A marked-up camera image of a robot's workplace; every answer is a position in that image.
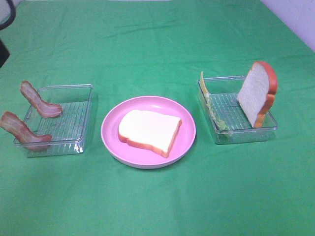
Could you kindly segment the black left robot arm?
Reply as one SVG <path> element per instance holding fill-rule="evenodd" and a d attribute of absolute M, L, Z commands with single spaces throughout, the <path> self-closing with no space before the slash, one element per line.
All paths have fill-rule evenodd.
<path fill-rule="evenodd" d="M 10 52 L 8 51 L 7 47 L 5 44 L 0 40 L 0 67 L 2 67 L 7 59 L 10 56 Z"/>

